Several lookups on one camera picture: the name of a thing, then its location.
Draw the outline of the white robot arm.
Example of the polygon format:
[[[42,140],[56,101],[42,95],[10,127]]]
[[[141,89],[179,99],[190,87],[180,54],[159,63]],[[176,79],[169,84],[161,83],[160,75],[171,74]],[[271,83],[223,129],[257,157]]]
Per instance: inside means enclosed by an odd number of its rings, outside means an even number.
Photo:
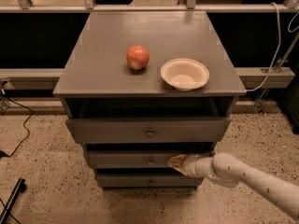
[[[251,167],[229,153],[220,152],[213,156],[178,154],[167,164],[188,177],[204,177],[226,188],[234,188],[242,182],[296,222],[299,221],[298,186]]]

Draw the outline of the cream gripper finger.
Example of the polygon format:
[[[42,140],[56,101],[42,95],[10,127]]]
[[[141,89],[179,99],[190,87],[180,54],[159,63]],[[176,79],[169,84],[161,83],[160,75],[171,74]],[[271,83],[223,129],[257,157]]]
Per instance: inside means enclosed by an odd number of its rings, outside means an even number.
[[[183,175],[187,175],[186,172],[183,169],[182,164],[168,164],[171,168],[175,169],[176,171],[180,172]]]
[[[178,155],[176,155],[174,157],[171,157],[167,161],[167,163],[169,165],[181,165],[185,161],[186,157],[187,157],[186,154],[178,154]]]

